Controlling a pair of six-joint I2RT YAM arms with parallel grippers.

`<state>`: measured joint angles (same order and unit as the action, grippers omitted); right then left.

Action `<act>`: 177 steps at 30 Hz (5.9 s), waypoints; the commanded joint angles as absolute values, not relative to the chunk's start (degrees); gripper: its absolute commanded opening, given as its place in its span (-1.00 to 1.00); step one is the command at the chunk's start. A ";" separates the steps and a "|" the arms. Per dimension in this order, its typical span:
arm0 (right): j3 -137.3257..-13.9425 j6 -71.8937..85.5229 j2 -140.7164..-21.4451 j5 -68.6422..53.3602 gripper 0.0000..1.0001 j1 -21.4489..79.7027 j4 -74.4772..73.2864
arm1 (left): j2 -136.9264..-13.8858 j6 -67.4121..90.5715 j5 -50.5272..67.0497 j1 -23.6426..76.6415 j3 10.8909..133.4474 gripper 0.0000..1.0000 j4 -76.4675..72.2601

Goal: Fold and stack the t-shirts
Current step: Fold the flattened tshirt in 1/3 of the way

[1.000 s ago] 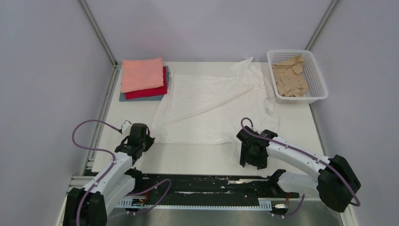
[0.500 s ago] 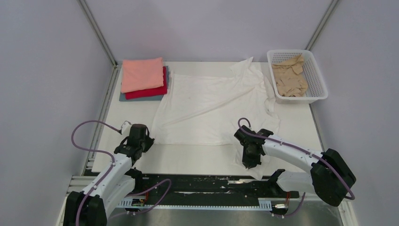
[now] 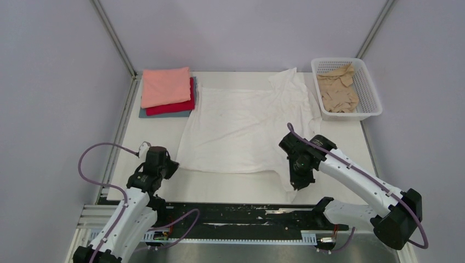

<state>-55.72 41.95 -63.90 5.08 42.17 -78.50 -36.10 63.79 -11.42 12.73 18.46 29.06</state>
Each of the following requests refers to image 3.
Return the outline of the white t-shirt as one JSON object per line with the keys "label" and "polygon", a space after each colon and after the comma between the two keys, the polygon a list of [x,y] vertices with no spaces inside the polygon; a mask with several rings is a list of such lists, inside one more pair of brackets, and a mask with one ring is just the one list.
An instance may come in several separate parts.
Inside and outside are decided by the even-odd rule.
{"label": "white t-shirt", "polygon": [[318,102],[297,70],[269,77],[247,72],[232,87],[199,81],[197,91],[176,156],[182,168],[222,174],[273,171],[286,199],[294,200],[297,191],[279,142],[289,123],[300,136],[312,137],[322,121]]}

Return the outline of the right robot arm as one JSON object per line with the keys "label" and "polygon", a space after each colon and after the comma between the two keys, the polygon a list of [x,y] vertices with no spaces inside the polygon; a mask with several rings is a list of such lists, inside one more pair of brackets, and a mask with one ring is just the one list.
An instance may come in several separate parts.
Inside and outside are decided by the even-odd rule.
{"label": "right robot arm", "polygon": [[317,227],[343,224],[371,230],[395,250],[401,250],[406,243],[422,249],[429,247],[421,224],[423,207],[419,192],[412,188],[403,191],[368,173],[322,135],[307,140],[290,131],[279,147],[287,154],[290,182],[296,190],[314,182],[316,170],[336,179],[365,201],[364,205],[356,205],[324,197],[313,213]]}

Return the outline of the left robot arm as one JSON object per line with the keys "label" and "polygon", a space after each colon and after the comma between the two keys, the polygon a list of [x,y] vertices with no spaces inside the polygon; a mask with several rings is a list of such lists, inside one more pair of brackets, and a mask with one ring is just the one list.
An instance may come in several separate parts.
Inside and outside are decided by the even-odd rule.
{"label": "left robot arm", "polygon": [[76,249],[73,262],[127,262],[145,232],[167,222],[166,202],[155,193],[179,163],[171,160],[165,147],[147,142],[130,153],[137,157],[144,153],[145,161],[128,178],[125,189],[114,187],[123,194],[122,200],[97,237]]}

